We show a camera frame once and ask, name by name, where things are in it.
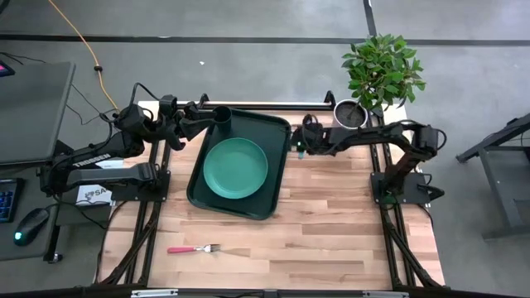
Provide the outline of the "white printed paper sheet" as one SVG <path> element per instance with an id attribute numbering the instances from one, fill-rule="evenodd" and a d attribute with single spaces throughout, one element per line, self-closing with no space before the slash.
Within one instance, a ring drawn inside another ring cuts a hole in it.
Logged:
<path id="1" fill-rule="evenodd" d="M 76 204 L 111 204 L 112 192 L 101 185 L 82 185 L 79 187 Z"/>

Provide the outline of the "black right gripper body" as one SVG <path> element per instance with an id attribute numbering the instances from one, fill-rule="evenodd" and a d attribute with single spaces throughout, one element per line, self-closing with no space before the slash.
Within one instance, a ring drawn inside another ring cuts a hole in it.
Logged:
<path id="1" fill-rule="evenodd" d="M 301 140 L 310 155 L 326 155 L 330 147 L 325 144 L 325 128 L 318 121 L 303 120 Z"/>

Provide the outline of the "black aluminium rig frame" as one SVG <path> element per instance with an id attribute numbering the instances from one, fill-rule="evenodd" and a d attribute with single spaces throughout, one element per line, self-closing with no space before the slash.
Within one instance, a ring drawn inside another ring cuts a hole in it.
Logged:
<path id="1" fill-rule="evenodd" d="M 187 185 L 202 138 L 171 153 L 169 194 L 157 230 L 120 284 L 202 294 L 289 298 L 361 296 L 418 285 L 386 234 L 370 174 L 385 167 L 383 148 L 353 147 L 337 156 L 291 151 L 271 218 L 251 220 L 192 205 Z M 219 244 L 218 252 L 169 254 L 170 247 Z"/>

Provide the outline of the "white plant pot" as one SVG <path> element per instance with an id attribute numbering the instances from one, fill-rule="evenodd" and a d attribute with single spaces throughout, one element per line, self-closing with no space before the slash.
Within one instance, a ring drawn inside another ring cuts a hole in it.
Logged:
<path id="1" fill-rule="evenodd" d="M 354 99 L 339 101 L 333 110 L 333 127 L 354 130 L 364 127 L 368 121 L 368 111 Z"/>

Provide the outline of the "green leafy plant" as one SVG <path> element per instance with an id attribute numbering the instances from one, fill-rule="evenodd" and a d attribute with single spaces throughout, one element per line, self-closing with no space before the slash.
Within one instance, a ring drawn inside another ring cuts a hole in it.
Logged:
<path id="1" fill-rule="evenodd" d="M 416 100 L 415 91 L 423 91 L 426 81 L 417 51 L 407 45 L 403 36 L 378 35 L 367 38 L 342 55 L 342 67 L 349 75 L 348 89 L 357 101 L 347 114 L 352 118 L 357 108 L 373 110 L 383 105 Z"/>

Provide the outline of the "black computer mouse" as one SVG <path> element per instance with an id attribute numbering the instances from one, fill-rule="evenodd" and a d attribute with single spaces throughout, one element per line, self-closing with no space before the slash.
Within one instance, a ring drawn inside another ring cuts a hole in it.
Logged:
<path id="1" fill-rule="evenodd" d="M 30 244 L 47 223 L 50 212 L 45 208 L 33 209 L 17 225 L 13 242 L 19 247 Z"/>

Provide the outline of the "dark green plastic tray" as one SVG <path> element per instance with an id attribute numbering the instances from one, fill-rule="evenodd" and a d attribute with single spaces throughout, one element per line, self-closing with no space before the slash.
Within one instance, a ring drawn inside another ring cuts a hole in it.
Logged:
<path id="1" fill-rule="evenodd" d="M 216 125 L 205 131 L 186 195 L 198 208 L 231 214 L 247 219 L 264 220 L 277 207 L 282 175 L 290 145 L 291 125 L 277 116 L 234 109 L 231 132 L 223 134 Z M 268 174 L 261 188 L 243 199 L 226 199 L 215 194 L 203 177 L 207 153 L 218 143 L 233 137 L 246 138 L 259 145 L 268 159 Z"/>

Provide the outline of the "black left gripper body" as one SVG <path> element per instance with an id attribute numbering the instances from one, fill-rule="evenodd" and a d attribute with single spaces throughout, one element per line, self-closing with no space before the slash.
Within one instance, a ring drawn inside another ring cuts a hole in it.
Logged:
<path id="1" fill-rule="evenodd" d="M 160 108 L 157 112 L 155 139 L 165 141 L 174 151 L 181 151 L 186 144 L 181 141 L 185 134 L 182 132 L 180 120 L 186 115 L 181 110 Z"/>

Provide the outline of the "silver metal bar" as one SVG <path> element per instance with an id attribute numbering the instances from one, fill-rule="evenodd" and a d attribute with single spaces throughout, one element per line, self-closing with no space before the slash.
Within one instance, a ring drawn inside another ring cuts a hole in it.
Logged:
<path id="1" fill-rule="evenodd" d="M 195 101 L 200 108 L 213 108 L 227 106 L 230 108 L 248 110 L 332 110 L 332 103 L 308 103 L 308 102 L 238 102 L 238 101 Z"/>

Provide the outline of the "black backlit keyboard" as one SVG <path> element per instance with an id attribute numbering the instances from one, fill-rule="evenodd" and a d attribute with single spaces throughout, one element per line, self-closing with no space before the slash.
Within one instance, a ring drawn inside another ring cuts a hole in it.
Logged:
<path id="1" fill-rule="evenodd" d="M 13 221 L 24 183 L 22 178 L 0 179 L 0 224 Z"/>

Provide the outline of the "teal round plate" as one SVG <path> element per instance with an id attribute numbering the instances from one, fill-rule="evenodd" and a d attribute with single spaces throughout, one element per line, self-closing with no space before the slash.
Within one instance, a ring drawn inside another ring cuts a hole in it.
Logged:
<path id="1" fill-rule="evenodd" d="M 268 174 L 264 150 L 246 138 L 216 144 L 206 155 L 203 177 L 208 187 L 225 199 L 243 199 L 258 191 Z"/>

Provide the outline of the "dark green cup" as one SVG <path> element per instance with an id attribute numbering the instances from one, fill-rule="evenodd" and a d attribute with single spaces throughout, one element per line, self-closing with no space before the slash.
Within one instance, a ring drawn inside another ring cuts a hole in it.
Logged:
<path id="1" fill-rule="evenodd" d="M 223 134 L 230 134 L 232 110 L 226 106 L 218 106 L 214 112 L 214 121 L 219 131 Z"/>

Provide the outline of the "grey metal stand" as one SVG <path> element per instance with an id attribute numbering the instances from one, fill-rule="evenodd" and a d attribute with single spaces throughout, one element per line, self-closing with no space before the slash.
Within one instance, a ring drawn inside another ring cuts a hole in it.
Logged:
<path id="1" fill-rule="evenodd" d="M 493 240 L 530 234 L 530 144 L 510 146 L 518 137 L 530 136 L 530 113 L 509 121 L 505 127 L 456 156 L 460 163 L 478 157 L 498 203 L 503 227 L 483 234 Z"/>

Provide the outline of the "silver metal bracket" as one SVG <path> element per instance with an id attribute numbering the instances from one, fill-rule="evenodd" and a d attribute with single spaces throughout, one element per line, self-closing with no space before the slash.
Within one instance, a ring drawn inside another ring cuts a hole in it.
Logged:
<path id="1" fill-rule="evenodd" d="M 175 298 L 178 295 L 177 289 L 142 289 L 132 291 L 130 298 Z"/>
<path id="2" fill-rule="evenodd" d="M 410 298 L 406 292 L 399 291 L 364 291 L 362 298 Z"/>

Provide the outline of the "grey desk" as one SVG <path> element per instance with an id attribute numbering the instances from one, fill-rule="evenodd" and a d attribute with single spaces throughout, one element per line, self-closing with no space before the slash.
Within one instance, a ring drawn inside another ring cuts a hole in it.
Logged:
<path id="1" fill-rule="evenodd" d="M 62 146 L 58 137 L 74 73 L 71 62 L 29 64 L 0 78 L 0 180 L 22 180 L 12 222 L 0 223 L 0 261 L 54 258 L 58 210 L 36 172 Z M 37 208 L 49 210 L 48 221 L 31 243 L 17 246 L 17 225 Z"/>

